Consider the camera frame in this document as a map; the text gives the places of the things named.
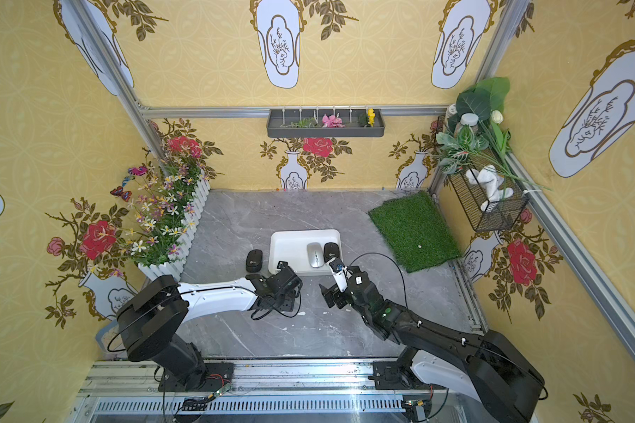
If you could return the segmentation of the black ribbed mouse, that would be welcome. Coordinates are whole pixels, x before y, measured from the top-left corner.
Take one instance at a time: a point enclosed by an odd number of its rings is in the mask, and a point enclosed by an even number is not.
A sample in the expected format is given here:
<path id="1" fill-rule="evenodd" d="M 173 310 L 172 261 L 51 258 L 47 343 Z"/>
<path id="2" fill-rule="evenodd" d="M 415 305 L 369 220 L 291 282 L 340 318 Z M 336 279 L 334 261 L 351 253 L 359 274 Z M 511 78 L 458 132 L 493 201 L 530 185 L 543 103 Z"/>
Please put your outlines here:
<path id="1" fill-rule="evenodd" d="M 263 267 L 263 251 L 250 250 L 245 259 L 245 269 L 248 273 L 260 273 Z"/>
<path id="2" fill-rule="evenodd" d="M 324 261 L 330 262 L 334 258 L 340 258 L 340 247 L 338 243 L 326 243 L 323 249 Z"/>

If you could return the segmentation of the white plastic storage box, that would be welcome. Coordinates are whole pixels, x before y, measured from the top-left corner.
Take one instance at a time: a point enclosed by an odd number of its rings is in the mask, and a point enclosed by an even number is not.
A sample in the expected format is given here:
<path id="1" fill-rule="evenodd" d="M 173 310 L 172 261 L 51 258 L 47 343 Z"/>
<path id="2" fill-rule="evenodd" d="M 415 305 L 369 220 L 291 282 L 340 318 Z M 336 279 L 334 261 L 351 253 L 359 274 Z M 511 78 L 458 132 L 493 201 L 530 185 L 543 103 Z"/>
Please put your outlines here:
<path id="1" fill-rule="evenodd" d="M 267 269 L 277 273 L 279 261 L 286 261 L 298 276 L 331 276 L 330 267 L 325 264 L 319 269 L 312 269 L 307 260 L 307 245 L 320 243 L 324 249 L 326 243 L 338 243 L 341 250 L 340 232 L 336 229 L 319 229 L 304 231 L 280 231 L 271 236 L 270 255 Z"/>

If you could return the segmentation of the silver mouse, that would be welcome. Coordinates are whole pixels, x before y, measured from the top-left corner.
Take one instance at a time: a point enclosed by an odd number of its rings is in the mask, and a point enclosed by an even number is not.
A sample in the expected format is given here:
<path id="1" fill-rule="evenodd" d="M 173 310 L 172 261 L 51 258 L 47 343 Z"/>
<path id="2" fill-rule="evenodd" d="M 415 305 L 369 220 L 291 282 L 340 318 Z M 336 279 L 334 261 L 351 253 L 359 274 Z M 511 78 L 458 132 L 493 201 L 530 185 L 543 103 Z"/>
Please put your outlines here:
<path id="1" fill-rule="evenodd" d="M 312 269 L 319 269 L 324 264 L 324 251 L 320 243 L 309 243 L 307 249 L 308 264 Z"/>

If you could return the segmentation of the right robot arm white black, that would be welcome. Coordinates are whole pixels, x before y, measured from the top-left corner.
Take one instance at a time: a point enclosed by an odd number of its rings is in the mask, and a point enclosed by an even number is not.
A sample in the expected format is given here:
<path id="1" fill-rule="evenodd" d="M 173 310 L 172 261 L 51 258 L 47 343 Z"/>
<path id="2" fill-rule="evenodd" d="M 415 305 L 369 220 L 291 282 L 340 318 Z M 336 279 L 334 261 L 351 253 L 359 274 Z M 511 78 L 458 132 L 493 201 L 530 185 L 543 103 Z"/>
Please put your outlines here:
<path id="1" fill-rule="evenodd" d="M 498 422 L 529 422 L 548 398 L 543 376 L 501 333 L 455 331 L 386 299 L 357 266 L 334 258 L 335 283 L 322 287 L 328 307 L 349 306 L 380 339 L 401 345 L 396 361 L 377 361 L 370 376 L 380 391 L 443 386 L 480 402 Z"/>

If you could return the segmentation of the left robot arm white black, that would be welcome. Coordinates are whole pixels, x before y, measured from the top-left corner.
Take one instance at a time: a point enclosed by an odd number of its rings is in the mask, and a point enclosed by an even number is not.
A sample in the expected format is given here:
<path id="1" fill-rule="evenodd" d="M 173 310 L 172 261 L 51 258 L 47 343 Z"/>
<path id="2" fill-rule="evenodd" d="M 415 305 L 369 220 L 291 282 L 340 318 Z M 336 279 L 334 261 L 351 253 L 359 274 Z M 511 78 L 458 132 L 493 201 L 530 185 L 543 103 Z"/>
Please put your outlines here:
<path id="1" fill-rule="evenodd" d="M 117 312 L 118 351 L 131 362 L 153 361 L 162 371 L 158 390 L 216 391 L 233 380 L 231 362 L 207 364 L 199 349 L 178 336 L 182 324 L 201 317 L 235 311 L 261 320 L 271 313 L 294 317 L 301 306 L 303 282 L 285 262 L 264 277 L 248 274 L 238 280 L 187 284 L 163 275 L 148 284 Z"/>

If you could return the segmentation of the green artificial grass mat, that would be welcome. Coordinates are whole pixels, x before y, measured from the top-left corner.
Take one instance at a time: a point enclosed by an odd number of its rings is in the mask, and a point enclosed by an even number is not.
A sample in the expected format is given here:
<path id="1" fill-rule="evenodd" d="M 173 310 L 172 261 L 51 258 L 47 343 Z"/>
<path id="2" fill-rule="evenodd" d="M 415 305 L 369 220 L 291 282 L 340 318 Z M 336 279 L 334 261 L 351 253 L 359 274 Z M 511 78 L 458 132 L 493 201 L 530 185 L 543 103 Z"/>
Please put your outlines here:
<path id="1" fill-rule="evenodd" d="M 377 230 L 408 273 L 439 266 L 461 256 L 451 230 L 425 192 L 384 202 L 369 211 Z"/>

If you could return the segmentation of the white fence flower planter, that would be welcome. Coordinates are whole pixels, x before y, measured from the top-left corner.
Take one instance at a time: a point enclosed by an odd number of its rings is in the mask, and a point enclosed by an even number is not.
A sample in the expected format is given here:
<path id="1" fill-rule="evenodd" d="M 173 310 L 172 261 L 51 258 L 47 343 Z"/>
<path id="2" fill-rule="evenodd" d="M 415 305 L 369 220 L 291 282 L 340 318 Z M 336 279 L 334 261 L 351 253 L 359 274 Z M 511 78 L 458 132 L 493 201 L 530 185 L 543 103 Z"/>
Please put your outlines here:
<path id="1" fill-rule="evenodd" d="M 205 151 L 190 137 L 169 137 L 160 168 L 131 167 L 112 194 L 130 206 L 136 227 L 115 236 L 119 256 L 148 278 L 181 280 L 208 194 Z"/>

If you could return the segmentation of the white figurine in basket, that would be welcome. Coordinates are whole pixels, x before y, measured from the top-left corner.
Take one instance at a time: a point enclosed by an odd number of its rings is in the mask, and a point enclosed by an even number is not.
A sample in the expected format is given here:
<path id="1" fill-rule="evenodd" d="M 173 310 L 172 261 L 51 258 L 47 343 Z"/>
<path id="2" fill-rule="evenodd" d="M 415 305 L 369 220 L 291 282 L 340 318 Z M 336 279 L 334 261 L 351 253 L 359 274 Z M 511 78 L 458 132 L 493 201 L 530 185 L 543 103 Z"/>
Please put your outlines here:
<path id="1" fill-rule="evenodd" d="M 506 187 L 501 189 L 504 177 L 500 176 L 493 165 L 483 167 L 480 171 L 471 168 L 465 172 L 465 177 L 471 185 L 480 186 L 486 196 L 480 209 L 484 213 L 491 213 L 497 208 L 497 204 L 513 196 L 514 190 Z"/>

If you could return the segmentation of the pink flower on shelf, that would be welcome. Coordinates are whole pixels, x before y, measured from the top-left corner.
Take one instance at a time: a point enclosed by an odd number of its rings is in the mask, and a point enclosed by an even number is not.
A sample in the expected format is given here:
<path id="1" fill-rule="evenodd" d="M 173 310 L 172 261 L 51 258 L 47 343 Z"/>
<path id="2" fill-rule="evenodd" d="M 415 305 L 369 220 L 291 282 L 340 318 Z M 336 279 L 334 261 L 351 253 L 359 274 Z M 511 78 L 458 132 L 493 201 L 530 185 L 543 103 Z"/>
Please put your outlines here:
<path id="1" fill-rule="evenodd" d="M 331 116 L 324 115 L 322 117 L 322 123 L 324 128 L 343 128 L 344 124 L 342 119 L 337 114 Z"/>

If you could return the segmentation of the yellow flower on shelf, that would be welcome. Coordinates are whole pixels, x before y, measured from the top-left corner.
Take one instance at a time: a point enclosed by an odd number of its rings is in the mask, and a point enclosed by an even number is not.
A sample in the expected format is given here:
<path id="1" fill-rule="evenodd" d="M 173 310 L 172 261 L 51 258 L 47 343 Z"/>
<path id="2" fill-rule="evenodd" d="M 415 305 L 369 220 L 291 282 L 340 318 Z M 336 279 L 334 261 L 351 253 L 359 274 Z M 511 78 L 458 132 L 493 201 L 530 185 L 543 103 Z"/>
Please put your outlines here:
<path id="1" fill-rule="evenodd" d="M 367 126 L 373 127 L 376 120 L 376 112 L 374 109 L 367 110 Z"/>

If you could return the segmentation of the green artificial leaf plant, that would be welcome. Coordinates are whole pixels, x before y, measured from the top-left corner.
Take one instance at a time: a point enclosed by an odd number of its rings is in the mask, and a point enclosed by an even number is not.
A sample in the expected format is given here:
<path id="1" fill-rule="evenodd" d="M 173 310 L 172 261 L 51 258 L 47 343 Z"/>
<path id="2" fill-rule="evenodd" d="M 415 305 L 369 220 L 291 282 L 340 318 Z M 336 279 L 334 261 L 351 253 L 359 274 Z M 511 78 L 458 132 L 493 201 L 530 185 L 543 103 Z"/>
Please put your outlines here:
<path id="1" fill-rule="evenodd" d="M 547 187 L 517 176 L 506 163 L 511 133 L 502 128 L 504 103 L 510 92 L 508 78 L 484 79 L 459 94 L 456 113 L 447 120 L 446 128 L 436 135 L 439 145 L 439 170 L 446 176 L 468 169 L 472 163 L 492 166 L 496 176 L 522 183 L 527 188 Z"/>

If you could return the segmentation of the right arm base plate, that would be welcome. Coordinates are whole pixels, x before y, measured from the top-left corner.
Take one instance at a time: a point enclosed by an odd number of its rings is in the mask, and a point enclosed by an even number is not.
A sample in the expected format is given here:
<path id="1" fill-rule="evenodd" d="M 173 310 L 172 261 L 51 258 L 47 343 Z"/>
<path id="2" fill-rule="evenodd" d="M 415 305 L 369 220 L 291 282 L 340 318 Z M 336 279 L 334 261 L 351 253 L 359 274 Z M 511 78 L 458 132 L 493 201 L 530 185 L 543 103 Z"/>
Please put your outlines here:
<path id="1" fill-rule="evenodd" d="M 377 391 L 430 390 L 431 385 L 421 382 L 411 371 L 397 361 L 374 361 L 372 374 L 368 379 L 374 382 Z"/>

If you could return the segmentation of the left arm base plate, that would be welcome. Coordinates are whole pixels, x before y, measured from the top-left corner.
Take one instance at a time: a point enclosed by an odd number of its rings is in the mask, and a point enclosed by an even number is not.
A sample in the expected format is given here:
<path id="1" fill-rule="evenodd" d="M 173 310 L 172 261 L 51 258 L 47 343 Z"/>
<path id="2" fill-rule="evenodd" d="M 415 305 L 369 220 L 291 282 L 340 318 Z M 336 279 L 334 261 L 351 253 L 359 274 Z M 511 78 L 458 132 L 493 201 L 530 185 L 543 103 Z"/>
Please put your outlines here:
<path id="1" fill-rule="evenodd" d="M 158 385 L 160 392 L 214 392 L 232 381 L 235 365 L 232 362 L 206 363 L 194 373 L 177 378 L 167 373 Z"/>

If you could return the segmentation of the grey wall shelf tray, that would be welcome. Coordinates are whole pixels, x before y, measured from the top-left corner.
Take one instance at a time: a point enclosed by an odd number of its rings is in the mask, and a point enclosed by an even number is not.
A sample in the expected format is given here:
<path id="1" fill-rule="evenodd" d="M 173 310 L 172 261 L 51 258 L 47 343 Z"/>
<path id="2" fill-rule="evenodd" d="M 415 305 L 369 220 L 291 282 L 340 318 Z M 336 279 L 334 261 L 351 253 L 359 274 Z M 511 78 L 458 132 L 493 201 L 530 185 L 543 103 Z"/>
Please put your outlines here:
<path id="1" fill-rule="evenodd" d="M 381 110 L 372 108 L 271 109 L 266 119 L 272 139 L 383 137 L 385 131 Z"/>

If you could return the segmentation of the aluminium front rail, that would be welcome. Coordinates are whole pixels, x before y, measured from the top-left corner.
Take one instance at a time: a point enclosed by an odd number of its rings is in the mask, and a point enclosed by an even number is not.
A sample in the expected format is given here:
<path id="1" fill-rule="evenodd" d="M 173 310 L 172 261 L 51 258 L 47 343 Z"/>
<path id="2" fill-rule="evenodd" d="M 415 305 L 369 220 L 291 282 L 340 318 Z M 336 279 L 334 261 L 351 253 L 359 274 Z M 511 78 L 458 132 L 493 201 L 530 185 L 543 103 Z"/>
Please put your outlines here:
<path id="1" fill-rule="evenodd" d="M 206 363 L 232 362 L 235 393 L 268 393 L 281 391 L 365 392 L 374 391 L 372 374 L 374 361 L 397 361 L 393 358 L 307 359 L 298 357 L 268 360 L 206 360 Z M 467 375 L 445 361 L 423 354 L 411 371 L 431 387 L 444 387 L 476 398 Z M 81 395 L 110 396 L 158 394 L 164 376 L 153 361 L 97 361 L 79 390 Z"/>

